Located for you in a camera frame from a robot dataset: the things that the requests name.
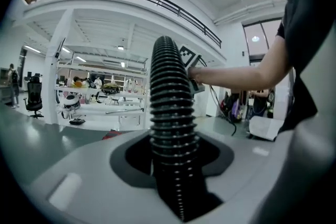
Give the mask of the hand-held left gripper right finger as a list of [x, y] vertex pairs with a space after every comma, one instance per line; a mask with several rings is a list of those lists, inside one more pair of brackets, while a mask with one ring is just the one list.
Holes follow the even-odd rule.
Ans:
[[220, 138], [235, 157], [207, 179], [224, 203], [188, 224], [290, 224], [292, 213], [318, 175], [319, 136], [307, 122], [275, 143]]

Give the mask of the person's right hand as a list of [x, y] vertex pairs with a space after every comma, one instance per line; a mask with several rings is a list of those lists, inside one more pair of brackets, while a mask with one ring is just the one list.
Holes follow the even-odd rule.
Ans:
[[198, 68], [190, 67], [187, 71], [188, 77], [194, 80], [197, 84], [208, 84], [212, 83], [211, 80], [211, 70], [208, 68]]

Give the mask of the person's black clothing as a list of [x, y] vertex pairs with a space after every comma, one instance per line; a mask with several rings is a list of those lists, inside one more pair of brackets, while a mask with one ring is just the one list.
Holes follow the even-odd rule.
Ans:
[[293, 130], [317, 113], [300, 75], [321, 47], [335, 19], [333, 0], [287, 0], [278, 34], [285, 39], [288, 62], [295, 69], [296, 79], [293, 105], [279, 132]]

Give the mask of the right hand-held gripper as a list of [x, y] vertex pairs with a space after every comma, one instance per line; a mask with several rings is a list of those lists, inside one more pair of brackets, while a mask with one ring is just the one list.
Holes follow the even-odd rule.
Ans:
[[[196, 64], [200, 62], [201, 54], [197, 53], [186, 44], [181, 44], [179, 47], [179, 52], [186, 72], [188, 72], [189, 68], [195, 67]], [[198, 84], [194, 79], [189, 79], [189, 86], [191, 92], [205, 91], [205, 86], [203, 84]]]

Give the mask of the black mesh office chair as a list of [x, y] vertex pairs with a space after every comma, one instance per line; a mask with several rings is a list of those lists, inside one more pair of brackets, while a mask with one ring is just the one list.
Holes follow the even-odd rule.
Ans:
[[33, 118], [43, 118], [44, 116], [41, 113], [38, 113], [42, 108], [42, 99], [41, 99], [41, 82], [38, 76], [32, 76], [27, 83], [28, 97], [24, 98], [25, 107], [27, 111], [34, 112], [30, 115]]

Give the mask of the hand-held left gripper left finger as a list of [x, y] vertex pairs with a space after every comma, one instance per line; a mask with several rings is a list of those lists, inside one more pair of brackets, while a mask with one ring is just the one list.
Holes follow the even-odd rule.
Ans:
[[24, 190], [51, 224], [182, 224], [154, 189], [131, 187], [110, 166], [112, 152], [142, 134], [82, 146]]

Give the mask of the person's right forearm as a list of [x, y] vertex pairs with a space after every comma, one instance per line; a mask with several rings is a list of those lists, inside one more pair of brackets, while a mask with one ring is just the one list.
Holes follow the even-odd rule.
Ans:
[[285, 40], [277, 36], [258, 66], [210, 69], [210, 85], [235, 90], [266, 90], [276, 86], [290, 69]]

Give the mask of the white shelving rack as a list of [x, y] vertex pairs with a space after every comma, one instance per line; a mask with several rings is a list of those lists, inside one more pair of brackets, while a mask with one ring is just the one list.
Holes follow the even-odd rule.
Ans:
[[[110, 75], [112, 78], [115, 74], [118, 76], [124, 75], [125, 80], [133, 80], [133, 90], [129, 90], [125, 87], [125, 85], [118, 85], [118, 80], [105, 80], [102, 86], [97, 86], [89, 78], [86, 79], [88, 86], [85, 87], [77, 82], [73, 82], [69, 87], [56, 86], [55, 89], [61, 92], [76, 93], [82, 97], [89, 95], [90, 97], [94, 97], [96, 102], [99, 104], [110, 100], [113, 102], [113, 105], [105, 104], [103, 107], [106, 115], [117, 116], [119, 118], [122, 116], [138, 116], [139, 125], [144, 127], [149, 100], [147, 93], [149, 73], [147, 70], [138, 73], [131, 73], [120, 70], [102, 69], [80, 65], [66, 65], [60, 63], [57, 65], [57, 68], [59, 71], [62, 69], [68, 69], [70, 71], [86, 71], [89, 74], [104, 76]], [[123, 106], [123, 108], [119, 110], [112, 110], [111, 108], [108, 108], [108, 106], [112, 106], [114, 108]]]

